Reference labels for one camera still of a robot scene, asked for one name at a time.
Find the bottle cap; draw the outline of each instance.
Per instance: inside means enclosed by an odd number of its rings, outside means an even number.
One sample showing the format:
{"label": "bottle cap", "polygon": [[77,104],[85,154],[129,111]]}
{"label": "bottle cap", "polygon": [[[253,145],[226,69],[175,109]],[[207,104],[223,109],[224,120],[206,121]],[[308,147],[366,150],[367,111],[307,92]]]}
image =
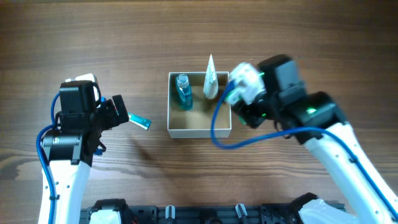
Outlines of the bottle cap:
{"label": "bottle cap", "polygon": [[177,77],[177,85],[180,88],[185,88],[189,85],[189,79],[186,74],[181,74]]}

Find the glass bottle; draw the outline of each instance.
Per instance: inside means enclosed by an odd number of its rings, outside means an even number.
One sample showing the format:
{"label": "glass bottle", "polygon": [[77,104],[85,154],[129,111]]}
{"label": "glass bottle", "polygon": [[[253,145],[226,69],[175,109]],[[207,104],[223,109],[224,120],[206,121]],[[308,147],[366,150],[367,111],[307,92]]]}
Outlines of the glass bottle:
{"label": "glass bottle", "polygon": [[178,95],[180,96],[181,107],[184,110],[192,109],[192,91],[188,76],[186,74],[177,76],[175,78],[175,85],[177,87]]}

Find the wooden table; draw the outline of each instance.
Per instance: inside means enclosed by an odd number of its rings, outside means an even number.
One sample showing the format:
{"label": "wooden table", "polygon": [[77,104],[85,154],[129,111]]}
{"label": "wooden table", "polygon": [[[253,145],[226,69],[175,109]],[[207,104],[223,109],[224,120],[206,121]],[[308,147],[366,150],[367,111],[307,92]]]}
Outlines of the wooden table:
{"label": "wooden table", "polygon": [[[61,82],[86,73],[104,96],[149,118],[103,133],[83,207],[104,198],[130,205],[248,205],[289,202],[306,192],[346,203],[296,140],[238,151],[208,139],[170,139],[167,75],[258,63],[275,54],[299,61],[309,92],[340,104],[378,171],[398,191],[397,3],[339,1],[151,1],[10,4],[0,7],[0,223],[36,223],[42,195],[37,133],[50,124]],[[233,116],[226,142],[273,132]]]}

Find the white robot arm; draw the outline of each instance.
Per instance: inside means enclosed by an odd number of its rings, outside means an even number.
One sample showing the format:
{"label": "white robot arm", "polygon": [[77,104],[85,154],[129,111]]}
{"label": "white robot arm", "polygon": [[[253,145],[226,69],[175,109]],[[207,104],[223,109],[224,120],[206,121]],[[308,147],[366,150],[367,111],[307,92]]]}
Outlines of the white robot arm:
{"label": "white robot arm", "polygon": [[315,199],[298,212],[303,223],[393,223],[397,219],[396,195],[366,157],[344,114],[326,93],[306,93],[290,57],[267,59],[259,64],[259,71],[242,63],[231,72],[230,82],[234,88],[226,101],[250,127],[257,128],[269,119],[283,130],[322,128],[349,147],[351,154],[329,135],[315,131],[294,134],[325,166],[358,215],[353,217]]}
{"label": "white robot arm", "polygon": [[[81,200],[93,155],[106,150],[100,142],[101,133],[129,120],[122,96],[113,96],[113,100],[101,99],[96,77],[92,74],[62,83],[59,97],[62,110],[40,143],[39,156],[45,156],[45,168],[50,171],[53,181],[48,183],[43,171],[39,223],[79,223]],[[53,186],[56,197],[50,196]],[[55,206],[51,206],[51,201],[55,201]]]}

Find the open box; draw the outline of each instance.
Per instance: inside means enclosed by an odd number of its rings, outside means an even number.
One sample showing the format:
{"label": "open box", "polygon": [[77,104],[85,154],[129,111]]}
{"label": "open box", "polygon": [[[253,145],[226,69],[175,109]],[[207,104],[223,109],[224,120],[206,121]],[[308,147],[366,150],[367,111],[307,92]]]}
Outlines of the open box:
{"label": "open box", "polygon": [[[175,87],[175,77],[186,74],[192,89],[193,109],[184,110]],[[171,138],[210,138],[210,125],[218,99],[226,84],[229,72],[217,72],[218,94],[216,99],[207,100],[203,93],[206,72],[170,72],[169,96],[167,99],[167,131]],[[218,138],[228,138],[231,132],[231,106],[223,103],[215,123]]]}

